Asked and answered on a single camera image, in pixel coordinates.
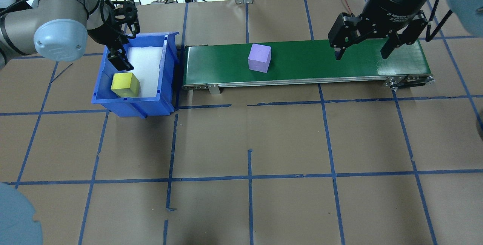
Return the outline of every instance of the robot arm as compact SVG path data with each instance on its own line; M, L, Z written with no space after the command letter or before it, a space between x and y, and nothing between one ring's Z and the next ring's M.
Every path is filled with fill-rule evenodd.
M411 45L428 25L421 7L426 0L367 0L359 16L338 15L328 38L340 60L345 50L366 39L388 37L381 49L382 57L388 58L395 48ZM483 36L483 2L481 0L448 0L450 8L459 16L464 27L473 35Z
M100 3L101 0L39 0L34 9L2 11L7 12L0 13L0 68L12 58L37 52L54 61L77 60L84 54L90 35L107 46L109 60L119 71L133 69L124 51L123 44L128 40L121 33L121 25L128 23L134 37L139 32L134 2L107 0L103 10Z

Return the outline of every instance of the brown paper floor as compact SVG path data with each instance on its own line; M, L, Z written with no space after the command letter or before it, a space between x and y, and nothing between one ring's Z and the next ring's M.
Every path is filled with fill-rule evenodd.
M348 2L359 14L364 0ZM255 0L139 16L181 48L326 39L342 11ZM483 40L454 16L422 46L432 86L182 91L175 113L145 120L90 103L100 45L52 83L70 63L15 59L0 71L0 181L30 199L49 245L483 244Z

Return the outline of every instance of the green conveyor belt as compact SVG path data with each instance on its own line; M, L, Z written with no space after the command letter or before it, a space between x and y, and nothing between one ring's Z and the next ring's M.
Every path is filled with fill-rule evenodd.
M347 49L336 61L328 40L260 43L271 46L267 73L248 69L252 44L187 47L183 87L384 80L392 75L430 75L421 44L404 45L382 59L385 40L366 40Z

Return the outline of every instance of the blue tape grid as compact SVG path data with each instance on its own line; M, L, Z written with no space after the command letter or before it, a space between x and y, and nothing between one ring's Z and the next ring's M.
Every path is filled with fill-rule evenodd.
M174 151L176 148L176 129L178 128L178 114L174 117L174 128L173 128L173 140L171 144L171 159L169 160L169 178L168 178L168 191L166 193L166 209L168 211L174 211L175 208L171 208L171 186L173 179L173 167L174 167Z
M89 182L88 199L86 201L86 207L84 209L84 215L82 217L82 224L81 224L81 231L79 233L78 245L82 244L82 240L83 240L83 237L84 237L84 229L86 228L86 221L87 221L87 218L88 218L90 199L92 197L92 189L94 188L95 174L97 173L97 166L99 164L99 154L100 154L100 151L102 149L102 142L104 142L104 134L106 132L108 117L109 117L109 112L106 112L106 117L104 118L104 124L102 125L102 131L100 132L99 146L97 148L97 154L95 156L94 169L92 169L92 177L91 177L91 180Z
M304 0L305 4L305 9L307 12L307 20L309 23L309 30L311 34L311 40L314 40L314 34L312 30L312 22L309 14L309 8L307 5L307 0ZM428 5L430 9L432 9L431 4L428 1ZM185 9L185 21L183 23L183 38L182 38L182 43L184 43L185 40L185 31L186 31L186 18L188 15L188 4L186 5ZM246 27L246 42L248 43L249 41L249 33L248 33L248 5L246 4L245 6L245 27ZM43 100L43 104L41 107L41 110L38 112L13 112L13 113L1 113L0 116L26 116L26 115L36 115L38 116L36 125L34 127L34 130L32 132L31 140L29 142L29 147L26 151L26 155L24 157L24 161L22 163L22 167L19 173L19 176L17 178L17 181L15 182L5 182L9 185L15 185L15 188L18 188L19 185L62 185L62 184L89 184L89 192L88 192L88 200L86 202L86 208L83 216L83 222L81 226L81 232L79 235L79 244L82 243L82 238L83 238L83 231L85 229L85 224L86 224L86 218L88 214L88 209L89 209L89 204L90 204L90 199L92 195L92 189L95 183L151 183L151 182L167 182L168 183L168 195L167 195L167 208L169 208L169 202L170 202L170 196L171 196L171 184L172 182L203 182L203 181L221 181L221 180L248 180L249 181L249 221L250 221L250 244L252 245L254 243L253 241L253 210L252 210L252 180L253 179L286 179L286 178L332 178L333 179L333 186L334 186L334 196L336 199L336 209L338 213L338 222L339 222L339 228L340 228L340 236L341 236L341 241L342 244L345 244L345 238L343 236L343 223L342 223L342 218L340 214L340 204L338 203L338 192L337 192L337 177L360 177L360 176L408 176L408 175L414 175L416 177L416 182L418 185L418 190L420 192L421 196L421 201L423 203L426 219L428 221L428 226L430 229L430 234L431 238L433 240L433 244L437 244L436 236L432 227L432 223L430 220L428 208L426 205L426 200L424 198L424 193L421 187L421 181L419 179L420 175L427 175L427 174L459 174L459 173L483 173L483 169L448 169L448 170L436 170L436 171L418 171L415 162L412 160L412 149L411 149L411 144L409 142L409 137L407 135L407 130L404 125L404 119L400 110L399 106L399 101L404 101L404 100L430 100L430 99L469 99L471 102L471 105L473 107L473 110L475 111L475 114L478 118L478 121L480 122L480 125L483 128L483 125L481 124L481 118L478 114L476 105L474 104L473 99L481 99L483 98L483 95L471 95L469 92L468 87L466 86L466 83L464 81L464 78L459 70L459 67L452 55L451 49L447 43L446 40L452 40L452 39L472 39L476 38L472 35L469 36L456 36L456 37L445 37L442 31L440 31L441 37L435 37L435 40L443 40L445 43L445 47L448 51L448 54L450 55L450 58L452 60L452 63L455 67L455 70L457 71L457 74L461 80L462 85L464 86L464 89L466 91L466 95L464 96L457 96L457 97L397 97L397 95L394 93L392 98L382 98L382 99L340 99L340 100L324 100L323 98L323 93L321 91L321 86L319 84L319 94L321 96L320 101L302 101L302 102L272 102L272 103L259 103L259 104L254 104L254 105L248 105L248 106L270 106L270 105L293 105L293 104L321 104L322 106L322 113L323 113L323 118L324 118L324 127L326 129L326 140L328 142L328 149L329 149L329 159L331 161L331 173L313 173L313 174L275 174L275 175L258 175L258 176L253 176L252 171L251 171L251 156L252 156L252 150L248 151L248 175L247 176L218 176L218 177L192 177L192 178L173 178L172 177L172 168L174 165L174 147L175 147L175 140L176 140L176 126L177 126L177 120L178 120L178 115L176 114L175 117L175 123L174 123L174 134L173 134L173 143L172 143L172 152L171 152L171 161L170 161L170 169L169 169L169 178L153 178L153 179L121 179L121 180L96 180L95 179L95 173L97 171L97 166L98 166L98 160L99 156L96 156L95 159L95 164L92 172L92 177L91 180L64 180L64 181L21 181L21 177L23 174L23 170L25 168L29 152L35 137L35 133L38 128L38 124L40 123L41 116L44 114L88 114L88 113L99 113L99 112L104 112L106 114L106 118L104 120L104 125L102 128L102 133L100 137L100 143L98 147L98 154L100 153L100 150L102 148L102 141L105 133L105 129L107 126L107 117L109 114L109 111L105 109L101 110L77 110L77 111L43 111L43 108L45 107L45 103L47 101L48 94L50 92L50 87L51 84L48 85L47 91L45 93L45 97ZM84 56L95 56L95 55L102 55L102 53L93 53L93 54L85 54ZM16 59L36 59L36 58L43 58L42 56L24 56L24 57L19 57ZM50 80L53 80L55 72L58 67L58 62L55 63L54 70L52 72L52 76ZM178 105L178 99L179 99L179 93L177 94L177 105ZM367 173L336 173L335 171L335 166L333 163L333 156L331 152L331 144L330 144L330 134L329 134L329 129L328 129L328 123L326 119L326 111L325 111L325 104L327 103L341 103L341 102L388 102L388 101L394 101L396 105L396 109L400 118L400 123L401 127L403 129L404 137L406 140L406 144L408 147L408 152L409 152L409 157L411 159L411 163L413 165L413 171L389 171L389 172L367 172ZM231 104L221 104L221 105L202 105L202 106L183 106L183 107L178 107L178 109L197 109L197 108L222 108L222 107L229 107ZM164 230L163 230L163 244L166 244L167 240L167 230L168 230L168 220L164 222Z
M429 9L433 10L433 6L429 2L429 0L426 0L426 2L428 3ZM439 24L436 16L434 17L434 21L436 22L436 24ZM441 38L443 40L443 43L445 44L446 50L448 51L448 54L451 58L451 62L453 63L454 69L456 70L456 72L458 74L459 80L461 81L463 88L466 91L466 95L468 95L469 102L471 103L471 107L473 108L473 111L475 112L475 115L476 115L476 118L478 119L478 122L480 123L480 127L481 127L481 129L483 129L483 122L481 121L481 117L480 117L480 114L478 113L478 109L476 108L476 104L473 101L473 97L471 96L471 93L469 92L468 86L466 85L466 82L463 78L463 75L461 74L461 71L459 70L458 64L456 63L456 60L454 59L454 56L453 56L451 49L450 49L450 46L448 45L448 41L446 40L447 38L445 37L445 34L443 33L442 29L440 29L440 35L441 35Z
M369 176L420 176L435 174L471 174L483 173L483 169L440 169L432 171L378 171L366 173L336 173L336 177L369 177ZM101 179L94 183L168 183L168 182L207 182L227 180L255 180L255 179L303 179L303 178L332 178L332 173L309 174L267 174L252 176L215 176L215 177L180 177L180 178L148 178L148 179ZM19 185L79 185L90 183L91 180L63 180L63 181L21 181ZM15 185L17 182L2 182Z
M248 223L250 232L250 245L254 245L253 238L253 191L252 191L252 153L253 150L248 150Z
M59 62L56 62L55 66L54 66L54 70L52 71L52 75L50 76L49 82L52 82L53 78L55 77L55 72L57 71L58 65L59 65ZM52 86L52 83L49 83L49 85L47 86L47 90L45 92L45 95L43 97L42 106L40 108L40 111L39 111L38 117L37 117L37 121L36 121L35 126L33 128L32 136L31 136L31 139L29 141L29 146L27 147L27 151L26 151L25 156L24 156L24 161L22 162L22 166L20 167L20 172L19 172L18 177L17 177L17 182L15 183L15 189L18 188L18 185L19 185L20 180L22 179L22 175L24 173L24 169L25 169L25 165L27 163L27 159L29 159L29 154L30 154L30 151L31 151L31 148L32 148L33 140L35 138L35 133L37 132L38 124L40 123L43 108L45 107L45 103L47 102L47 97L49 96L51 86Z

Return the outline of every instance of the yellow cube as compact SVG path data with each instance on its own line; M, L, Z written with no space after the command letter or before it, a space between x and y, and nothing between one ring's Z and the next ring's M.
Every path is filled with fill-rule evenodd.
M139 88L139 80L132 72L114 73L111 90L119 97L137 97Z

